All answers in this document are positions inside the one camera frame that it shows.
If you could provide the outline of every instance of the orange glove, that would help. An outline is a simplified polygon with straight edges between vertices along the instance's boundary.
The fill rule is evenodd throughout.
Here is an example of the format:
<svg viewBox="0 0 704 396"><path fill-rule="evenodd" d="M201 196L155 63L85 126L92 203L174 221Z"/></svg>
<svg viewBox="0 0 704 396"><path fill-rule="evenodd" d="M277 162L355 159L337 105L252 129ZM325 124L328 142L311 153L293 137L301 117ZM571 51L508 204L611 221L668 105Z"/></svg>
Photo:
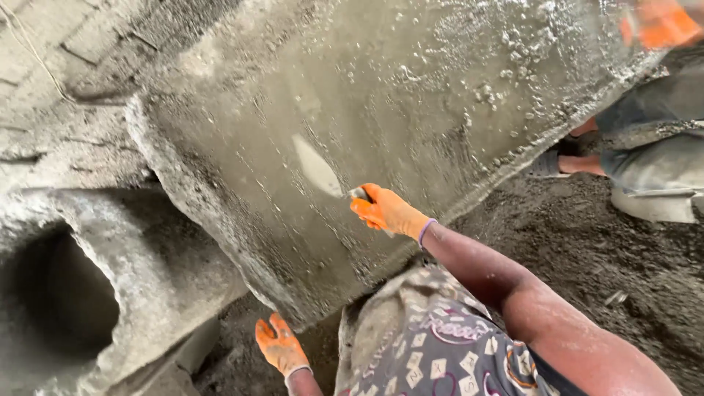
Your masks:
<svg viewBox="0 0 704 396"><path fill-rule="evenodd" d="M621 21L624 42L630 45L636 37L643 47L659 49L701 39L704 30L690 15L700 15L704 7L699 0L682 1L682 4L677 0L638 1L635 11Z"/></svg>
<svg viewBox="0 0 704 396"><path fill-rule="evenodd" d="M284 375L288 387L289 376L299 369L310 370L310 363L289 325L277 312L271 314L269 322L276 330L276 335L263 319L259 319L255 329L257 344L266 361Z"/></svg>
<svg viewBox="0 0 704 396"><path fill-rule="evenodd" d="M367 192L373 203L359 198L352 200L350 209L359 218L367 221L371 228L390 230L418 240L420 232L430 221L428 216L420 213L391 190L373 183L360 187Z"/></svg>

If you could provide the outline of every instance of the pants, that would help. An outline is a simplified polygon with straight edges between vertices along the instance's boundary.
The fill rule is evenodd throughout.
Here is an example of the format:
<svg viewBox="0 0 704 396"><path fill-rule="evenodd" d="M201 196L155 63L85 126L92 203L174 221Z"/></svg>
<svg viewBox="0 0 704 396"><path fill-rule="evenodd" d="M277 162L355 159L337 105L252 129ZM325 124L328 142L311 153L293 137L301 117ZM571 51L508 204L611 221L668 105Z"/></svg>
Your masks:
<svg viewBox="0 0 704 396"><path fill-rule="evenodd" d="M660 78L627 92L596 116L600 133L675 120L704 119L704 68ZM704 189L704 130L686 130L628 150L605 150L601 168L616 186L642 192Z"/></svg>

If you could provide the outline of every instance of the ground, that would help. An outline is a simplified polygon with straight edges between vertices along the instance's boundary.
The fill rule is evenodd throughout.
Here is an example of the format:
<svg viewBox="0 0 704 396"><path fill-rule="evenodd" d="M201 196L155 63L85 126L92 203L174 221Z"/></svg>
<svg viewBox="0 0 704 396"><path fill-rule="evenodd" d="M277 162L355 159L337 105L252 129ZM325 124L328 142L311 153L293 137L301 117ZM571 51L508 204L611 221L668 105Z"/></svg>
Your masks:
<svg viewBox="0 0 704 396"><path fill-rule="evenodd" d="M685 396L704 388L702 225L649 223L618 212L605 178L503 183L454 227L524 264L591 320L650 356ZM623 291L621 304L605 305ZM252 296L221 316L222 339L196 386L203 396L285 395L254 339L269 311ZM337 321L300 336L326 395L334 387Z"/></svg>

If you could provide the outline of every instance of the putty knife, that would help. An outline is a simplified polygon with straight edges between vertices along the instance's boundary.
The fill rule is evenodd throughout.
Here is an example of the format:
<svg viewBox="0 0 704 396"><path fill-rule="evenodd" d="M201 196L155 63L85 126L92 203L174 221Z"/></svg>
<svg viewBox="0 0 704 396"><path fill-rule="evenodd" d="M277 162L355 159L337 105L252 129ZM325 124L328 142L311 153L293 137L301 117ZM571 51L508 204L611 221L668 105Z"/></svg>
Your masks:
<svg viewBox="0 0 704 396"><path fill-rule="evenodd" d="M335 198L360 198L373 203L367 192L361 187L353 188L347 193L342 192L340 180L327 161L302 136L294 135L293 139L303 174L314 186ZM389 237L395 235L389 230L384 230L384 232Z"/></svg>

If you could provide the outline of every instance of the wire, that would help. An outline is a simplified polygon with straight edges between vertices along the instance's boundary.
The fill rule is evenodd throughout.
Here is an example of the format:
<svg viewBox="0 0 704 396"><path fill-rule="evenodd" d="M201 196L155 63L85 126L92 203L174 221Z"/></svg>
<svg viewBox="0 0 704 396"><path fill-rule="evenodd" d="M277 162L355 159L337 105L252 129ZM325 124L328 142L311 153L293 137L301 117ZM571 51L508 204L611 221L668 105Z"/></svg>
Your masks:
<svg viewBox="0 0 704 396"><path fill-rule="evenodd" d="M124 106L124 103L118 103L118 102L104 102L104 101L85 101L81 99L76 99L72 97L71 95L67 94L63 88L61 87L61 83L56 79L54 74L49 70L49 67L46 66L46 63L42 60L41 56L39 56L39 52L37 52L37 49L34 47L34 44L32 44L32 40L30 40L30 36L27 33L27 30L25 29L24 24L22 24L22 21L15 15L14 12L10 9L10 7L5 4L3 0L0 0L0 11L5 15L6 23L8 28L10 29L10 33L12 34L12 37L15 39L17 44L21 45L25 50L27 50L34 59L39 62L39 64L42 66L42 68L46 71L46 74L49 75L49 78L51 78L51 81L54 83L54 87L56 88L56 91L58 92L59 95L61 95L62 98L65 100L73 103L73 104L79 104L79 105L89 105L89 106ZM22 43L19 37L17 37L17 32L15 31L15 26L14 23L17 23L17 26L19 26L23 39L27 43L25 45Z"/></svg>

